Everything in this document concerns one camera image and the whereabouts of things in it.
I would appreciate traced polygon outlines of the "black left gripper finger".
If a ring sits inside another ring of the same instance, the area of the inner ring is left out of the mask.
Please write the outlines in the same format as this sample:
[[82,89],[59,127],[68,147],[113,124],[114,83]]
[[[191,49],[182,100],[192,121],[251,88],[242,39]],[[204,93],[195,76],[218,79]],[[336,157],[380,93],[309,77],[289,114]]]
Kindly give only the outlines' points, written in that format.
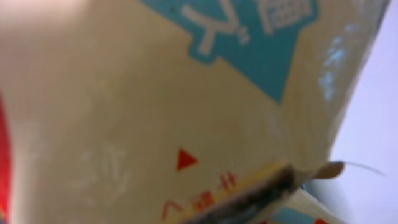
[[274,212],[294,190],[295,172],[287,166],[183,224],[245,223],[263,211]]

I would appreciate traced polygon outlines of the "yellow tissue pack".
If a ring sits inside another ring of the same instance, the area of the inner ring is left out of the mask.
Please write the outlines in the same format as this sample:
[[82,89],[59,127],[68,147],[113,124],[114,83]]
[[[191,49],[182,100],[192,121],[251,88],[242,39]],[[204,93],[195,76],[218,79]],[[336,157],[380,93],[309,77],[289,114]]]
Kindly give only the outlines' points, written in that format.
[[1,2],[1,222],[183,223],[287,166],[245,223],[339,223],[330,161],[383,0]]

